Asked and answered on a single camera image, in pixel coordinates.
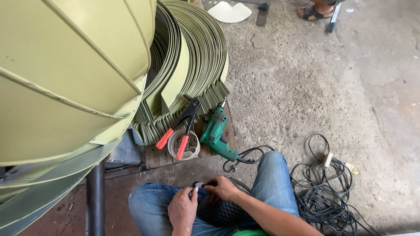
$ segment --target hand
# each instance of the hand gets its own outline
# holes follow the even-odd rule
[[[214,196],[224,201],[233,202],[234,197],[241,192],[234,184],[225,176],[213,176],[207,181],[204,189],[212,195],[210,201],[215,200]]]
[[[192,191],[191,200],[188,194],[193,188],[180,189],[168,206],[169,220],[173,227],[173,236],[191,235],[192,224],[197,212],[198,187]]]

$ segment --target electric drill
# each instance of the electric drill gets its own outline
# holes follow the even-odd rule
[[[238,151],[228,148],[228,142],[222,138],[223,130],[228,122],[228,117],[223,112],[225,104],[226,97],[223,102],[217,104],[209,116],[203,118],[206,126],[200,143],[204,143],[223,158],[233,162],[238,159]]]

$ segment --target metal rod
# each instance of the metal rod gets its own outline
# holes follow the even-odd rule
[[[88,236],[105,236],[105,161],[86,176]]]

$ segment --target wooden pallet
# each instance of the wooden pallet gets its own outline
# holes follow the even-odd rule
[[[226,124],[225,130],[223,132],[223,139],[228,142],[229,148],[235,150],[238,148],[235,139],[235,132],[234,132],[234,125],[232,123],[231,112],[229,110],[229,104],[226,103],[224,108],[224,112],[228,116],[228,122]],[[192,131],[197,135],[198,138],[201,137],[205,123],[202,121],[203,115],[199,117],[199,121],[194,124]],[[200,144],[200,152],[198,154],[198,158],[201,157],[211,157],[215,156],[216,154],[206,145]],[[163,149],[159,150],[156,148],[154,144],[147,145],[144,147],[144,151],[146,154],[146,166],[147,169],[153,169],[164,165],[173,164],[179,162],[179,160],[175,160],[169,154],[168,146],[165,146]]]

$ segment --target dried leaf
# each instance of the dried leaf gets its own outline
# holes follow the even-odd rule
[[[354,165],[352,165],[350,163],[346,163],[345,165],[350,169],[350,172],[352,174],[355,174],[355,175],[359,175],[360,174],[360,170],[357,167],[355,167]]]

